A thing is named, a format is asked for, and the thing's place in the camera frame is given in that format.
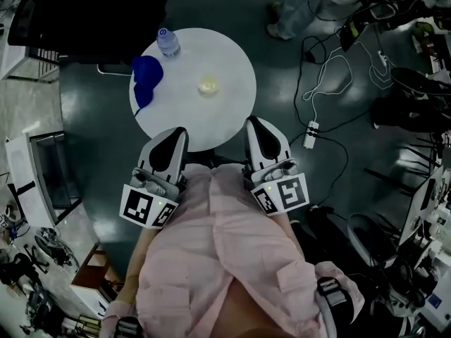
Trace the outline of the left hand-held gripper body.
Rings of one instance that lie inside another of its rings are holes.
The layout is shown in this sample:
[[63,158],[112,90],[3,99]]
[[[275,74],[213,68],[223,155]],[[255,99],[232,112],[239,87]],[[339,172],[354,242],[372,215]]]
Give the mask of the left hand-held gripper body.
[[176,184],[171,184],[134,168],[130,183],[123,185],[119,216],[146,229],[163,229],[179,206],[186,182],[183,175]]

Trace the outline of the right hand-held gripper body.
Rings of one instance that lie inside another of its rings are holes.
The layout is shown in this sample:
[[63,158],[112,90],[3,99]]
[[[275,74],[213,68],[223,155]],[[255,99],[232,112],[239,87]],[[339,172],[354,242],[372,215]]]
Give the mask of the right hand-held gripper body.
[[293,158],[252,171],[247,164],[243,169],[245,187],[250,191],[267,216],[295,210],[309,203],[307,182]]

